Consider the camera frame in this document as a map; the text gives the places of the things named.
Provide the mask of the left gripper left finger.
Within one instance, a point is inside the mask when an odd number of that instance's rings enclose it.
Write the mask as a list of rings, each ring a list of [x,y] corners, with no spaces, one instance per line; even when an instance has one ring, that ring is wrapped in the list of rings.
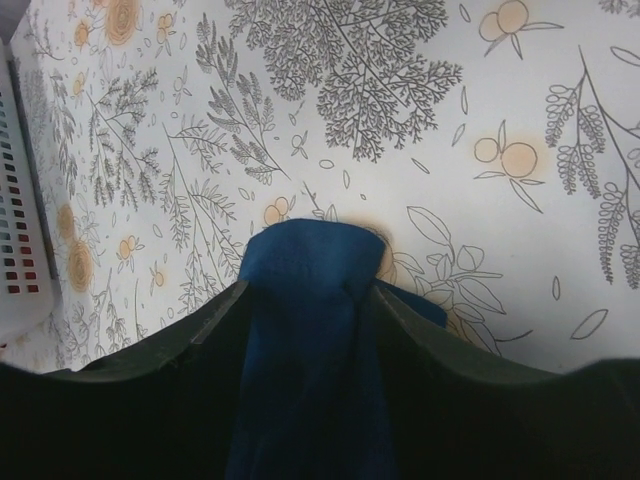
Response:
[[[49,375],[146,375],[202,345],[231,316],[248,292],[246,281],[237,281],[198,310],[124,349],[90,362],[78,371],[61,369]]]

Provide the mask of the dark blue t shirt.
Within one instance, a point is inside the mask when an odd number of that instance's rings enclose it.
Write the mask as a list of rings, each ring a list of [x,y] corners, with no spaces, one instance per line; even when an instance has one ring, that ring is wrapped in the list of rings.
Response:
[[[383,240],[294,219],[247,247],[251,320],[229,479],[433,479],[415,343],[376,297]]]

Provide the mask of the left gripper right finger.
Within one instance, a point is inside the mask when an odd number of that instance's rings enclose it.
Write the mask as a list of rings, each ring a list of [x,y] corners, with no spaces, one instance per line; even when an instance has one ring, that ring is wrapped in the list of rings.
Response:
[[[376,286],[380,329],[397,331],[407,349],[455,373],[543,373],[496,356],[448,332],[445,312],[435,304],[388,284]]]

